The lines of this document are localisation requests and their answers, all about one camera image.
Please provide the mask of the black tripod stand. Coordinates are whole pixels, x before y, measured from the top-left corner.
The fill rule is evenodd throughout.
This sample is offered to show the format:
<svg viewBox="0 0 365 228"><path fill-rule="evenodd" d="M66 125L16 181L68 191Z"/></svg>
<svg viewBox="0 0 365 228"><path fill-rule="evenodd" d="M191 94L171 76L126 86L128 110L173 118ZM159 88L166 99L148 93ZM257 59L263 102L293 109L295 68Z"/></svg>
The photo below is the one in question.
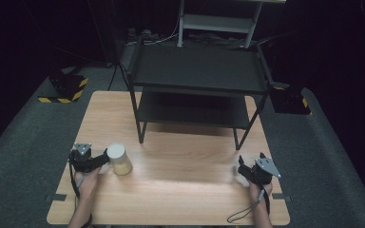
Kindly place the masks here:
<svg viewBox="0 0 365 228"><path fill-rule="evenodd" d="M125 15L117 0L87 0L107 67L115 66L110 89L126 41Z"/></svg>

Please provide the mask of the black two-tier shelf rack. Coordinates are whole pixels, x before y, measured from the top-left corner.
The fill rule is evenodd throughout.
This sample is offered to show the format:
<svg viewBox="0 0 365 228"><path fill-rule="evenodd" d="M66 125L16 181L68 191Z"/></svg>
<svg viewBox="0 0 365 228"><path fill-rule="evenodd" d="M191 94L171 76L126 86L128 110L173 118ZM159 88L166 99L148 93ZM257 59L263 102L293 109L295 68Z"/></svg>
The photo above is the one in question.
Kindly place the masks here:
<svg viewBox="0 0 365 228"><path fill-rule="evenodd" d="M138 139L146 125L241 129L240 149L275 82L261 45L253 51L146 46L139 37L127 69Z"/></svg>

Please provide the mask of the white metal frame stand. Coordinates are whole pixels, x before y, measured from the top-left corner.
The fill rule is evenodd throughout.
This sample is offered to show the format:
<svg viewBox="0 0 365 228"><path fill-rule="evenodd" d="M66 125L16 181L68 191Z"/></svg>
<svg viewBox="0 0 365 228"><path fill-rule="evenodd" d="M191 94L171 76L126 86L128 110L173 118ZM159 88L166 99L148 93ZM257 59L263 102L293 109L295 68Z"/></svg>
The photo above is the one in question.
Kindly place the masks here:
<svg viewBox="0 0 365 228"><path fill-rule="evenodd" d="M266 3L284 4L286 0L245 0L256 2L254 15L251 18L234 18L210 16L201 14L186 14L184 12L185 0L180 0L179 8L179 34L177 46L183 46L183 32L186 29L211 30L221 32L242 33L246 35L243 46L249 48L259 20L262 6Z"/></svg>

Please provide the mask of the grey tape strip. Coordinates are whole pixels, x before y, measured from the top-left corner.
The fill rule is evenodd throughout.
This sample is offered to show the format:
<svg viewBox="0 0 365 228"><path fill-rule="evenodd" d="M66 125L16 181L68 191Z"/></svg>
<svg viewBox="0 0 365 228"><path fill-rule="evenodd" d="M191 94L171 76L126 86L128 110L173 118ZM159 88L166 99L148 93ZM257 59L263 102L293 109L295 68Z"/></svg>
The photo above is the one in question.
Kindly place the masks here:
<svg viewBox="0 0 365 228"><path fill-rule="evenodd" d="M46 202L52 202L54 200L65 201L67 198L64 194L48 194L45 197Z"/></svg>
<svg viewBox="0 0 365 228"><path fill-rule="evenodd" d="M283 193L272 193L273 200L285 200L286 202L292 201L291 196L286 196Z"/></svg>

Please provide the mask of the person's left hand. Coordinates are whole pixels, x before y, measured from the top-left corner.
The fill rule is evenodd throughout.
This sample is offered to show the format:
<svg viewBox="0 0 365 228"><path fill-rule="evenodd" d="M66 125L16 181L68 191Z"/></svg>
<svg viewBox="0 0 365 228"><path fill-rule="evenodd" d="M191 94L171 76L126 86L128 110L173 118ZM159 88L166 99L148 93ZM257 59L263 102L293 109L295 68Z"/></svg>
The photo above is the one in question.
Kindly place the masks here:
<svg viewBox="0 0 365 228"><path fill-rule="evenodd" d="M88 200L93 198L97 188L100 171L101 167L98 167L90 173L76 172L74 174L73 178L80 194L80 200Z"/></svg>

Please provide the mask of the white lidded jar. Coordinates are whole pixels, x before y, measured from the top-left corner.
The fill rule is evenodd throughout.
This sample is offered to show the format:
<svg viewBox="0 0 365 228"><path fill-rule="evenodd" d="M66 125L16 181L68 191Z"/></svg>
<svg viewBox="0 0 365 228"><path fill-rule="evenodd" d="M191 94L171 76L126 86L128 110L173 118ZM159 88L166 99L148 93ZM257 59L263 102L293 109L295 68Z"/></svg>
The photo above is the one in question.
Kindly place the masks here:
<svg viewBox="0 0 365 228"><path fill-rule="evenodd" d="M118 176L127 175L132 170L132 163L126 154L125 146L114 143L107 148L113 172Z"/></svg>

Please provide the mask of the person's right hand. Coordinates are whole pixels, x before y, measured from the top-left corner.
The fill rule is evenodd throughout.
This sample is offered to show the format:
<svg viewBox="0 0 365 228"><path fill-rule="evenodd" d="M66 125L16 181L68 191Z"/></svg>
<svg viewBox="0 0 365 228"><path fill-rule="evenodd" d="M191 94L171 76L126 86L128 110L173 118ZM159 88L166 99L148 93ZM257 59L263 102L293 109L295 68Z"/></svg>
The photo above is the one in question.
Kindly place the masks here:
<svg viewBox="0 0 365 228"><path fill-rule="evenodd" d="M270 195L272 193L273 190L273 184L269 183L263 186L263 189L265 190L265 192ZM264 205L265 204L265 199L264 196L261 194L262 189L256 185L253 182L249 182L249 194L250 194L250 202L252 204L254 203L258 203L259 205Z"/></svg>

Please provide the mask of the black yellow striped stand base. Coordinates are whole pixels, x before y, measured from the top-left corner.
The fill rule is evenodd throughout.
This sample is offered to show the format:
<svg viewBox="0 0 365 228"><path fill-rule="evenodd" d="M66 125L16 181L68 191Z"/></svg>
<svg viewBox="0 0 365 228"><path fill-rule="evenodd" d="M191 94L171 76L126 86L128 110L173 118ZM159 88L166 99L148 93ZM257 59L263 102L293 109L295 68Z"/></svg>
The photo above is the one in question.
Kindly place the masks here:
<svg viewBox="0 0 365 228"><path fill-rule="evenodd" d="M273 86L270 91L270 99L277 113L298 115L312 113L301 92L295 91L291 87Z"/></svg>
<svg viewBox="0 0 365 228"><path fill-rule="evenodd" d="M38 101L61 104L77 102L87 82L88 78L82 75L59 73L48 76L38 90Z"/></svg>

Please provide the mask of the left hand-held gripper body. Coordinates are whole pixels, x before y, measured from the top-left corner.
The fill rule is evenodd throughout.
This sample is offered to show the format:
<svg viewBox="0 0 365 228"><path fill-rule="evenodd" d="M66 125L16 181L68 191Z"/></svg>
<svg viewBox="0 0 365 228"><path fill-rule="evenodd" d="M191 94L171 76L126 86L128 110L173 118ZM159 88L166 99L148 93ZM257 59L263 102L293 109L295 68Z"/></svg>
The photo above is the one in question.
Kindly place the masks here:
<svg viewBox="0 0 365 228"><path fill-rule="evenodd" d="M82 173L90 173L100 166L99 161L91 157L90 143L75 143L68 161L77 172Z"/></svg>

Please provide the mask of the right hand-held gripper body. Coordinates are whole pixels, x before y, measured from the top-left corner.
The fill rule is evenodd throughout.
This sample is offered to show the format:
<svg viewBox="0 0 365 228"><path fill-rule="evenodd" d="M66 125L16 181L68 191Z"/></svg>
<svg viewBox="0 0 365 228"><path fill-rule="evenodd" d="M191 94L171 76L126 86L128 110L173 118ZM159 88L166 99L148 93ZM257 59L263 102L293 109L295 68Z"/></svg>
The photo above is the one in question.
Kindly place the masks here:
<svg viewBox="0 0 365 228"><path fill-rule="evenodd" d="M260 185L269 184L273 176L278 179L281 178L281 174L271 158L258 158L252 167L247 165L246 167L239 167L238 172L247 180Z"/></svg>

